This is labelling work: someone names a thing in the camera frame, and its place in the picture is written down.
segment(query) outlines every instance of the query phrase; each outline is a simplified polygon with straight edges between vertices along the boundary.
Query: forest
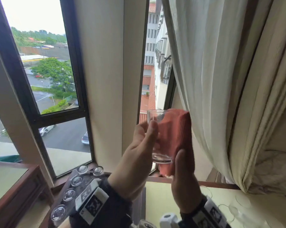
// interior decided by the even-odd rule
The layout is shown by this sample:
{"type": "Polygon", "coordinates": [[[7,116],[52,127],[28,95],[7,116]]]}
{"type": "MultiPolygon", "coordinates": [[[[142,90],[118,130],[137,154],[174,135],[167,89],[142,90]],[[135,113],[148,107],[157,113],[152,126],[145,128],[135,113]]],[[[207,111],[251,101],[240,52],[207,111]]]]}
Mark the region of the forest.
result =
{"type": "Polygon", "coordinates": [[[55,45],[57,42],[66,43],[66,35],[53,34],[46,30],[39,31],[19,31],[15,27],[11,27],[11,31],[15,42],[18,46],[39,46],[39,45],[55,45]]]}

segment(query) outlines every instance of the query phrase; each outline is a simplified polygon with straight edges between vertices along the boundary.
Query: car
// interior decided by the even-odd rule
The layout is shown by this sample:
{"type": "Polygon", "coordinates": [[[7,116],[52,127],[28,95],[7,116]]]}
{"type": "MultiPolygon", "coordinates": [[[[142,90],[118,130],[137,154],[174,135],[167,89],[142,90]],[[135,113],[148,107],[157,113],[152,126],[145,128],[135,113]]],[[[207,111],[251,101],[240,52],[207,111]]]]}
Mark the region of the car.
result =
{"type": "Polygon", "coordinates": [[[82,137],[82,143],[86,144],[86,145],[89,145],[89,139],[88,139],[88,133],[87,132],[82,137]]]}
{"type": "Polygon", "coordinates": [[[39,128],[40,131],[40,135],[43,137],[45,134],[47,134],[50,130],[52,130],[56,125],[52,125],[52,126],[46,126],[43,128],[39,128]]]}

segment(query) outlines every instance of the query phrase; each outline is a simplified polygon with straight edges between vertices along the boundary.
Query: person's left hand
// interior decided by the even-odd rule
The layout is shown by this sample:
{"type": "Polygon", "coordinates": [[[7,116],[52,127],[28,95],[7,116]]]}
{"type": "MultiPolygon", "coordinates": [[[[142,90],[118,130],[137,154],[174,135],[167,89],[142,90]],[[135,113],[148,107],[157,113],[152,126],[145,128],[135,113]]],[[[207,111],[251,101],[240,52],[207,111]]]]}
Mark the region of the person's left hand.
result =
{"type": "Polygon", "coordinates": [[[134,200],[143,189],[152,168],[152,150],[158,137],[158,124],[138,124],[132,143],[124,152],[108,182],[124,199],[134,200]]]}

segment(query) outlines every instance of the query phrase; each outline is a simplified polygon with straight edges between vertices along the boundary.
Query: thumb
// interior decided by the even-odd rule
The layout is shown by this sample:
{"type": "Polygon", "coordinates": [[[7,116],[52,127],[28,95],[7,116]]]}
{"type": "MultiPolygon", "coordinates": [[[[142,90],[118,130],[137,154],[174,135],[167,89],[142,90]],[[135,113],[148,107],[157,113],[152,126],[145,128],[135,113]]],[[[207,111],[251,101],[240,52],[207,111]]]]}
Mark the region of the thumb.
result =
{"type": "Polygon", "coordinates": [[[187,166],[186,150],[181,149],[179,150],[175,158],[175,178],[183,179],[185,176],[188,176],[189,174],[190,171],[188,170],[187,166]]]}
{"type": "Polygon", "coordinates": [[[145,138],[139,145],[139,147],[142,149],[142,151],[150,152],[152,153],[152,149],[155,145],[156,139],[158,137],[158,123],[154,120],[151,120],[147,129],[147,133],[145,135],[145,138]]]}

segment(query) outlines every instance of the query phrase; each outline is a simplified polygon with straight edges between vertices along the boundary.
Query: red cloth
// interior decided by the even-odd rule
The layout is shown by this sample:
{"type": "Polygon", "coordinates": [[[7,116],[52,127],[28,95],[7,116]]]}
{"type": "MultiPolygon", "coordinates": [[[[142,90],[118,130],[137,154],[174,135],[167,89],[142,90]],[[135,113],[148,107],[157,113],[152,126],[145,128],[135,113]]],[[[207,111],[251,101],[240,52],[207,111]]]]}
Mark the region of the red cloth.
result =
{"type": "Polygon", "coordinates": [[[169,109],[168,111],[172,114],[165,114],[162,121],[158,123],[158,142],[161,153],[173,157],[173,162],[171,164],[159,164],[159,170],[161,174],[171,176],[175,173],[175,158],[178,151],[185,149],[190,160],[194,160],[194,152],[190,113],[182,109],[169,109]]]}

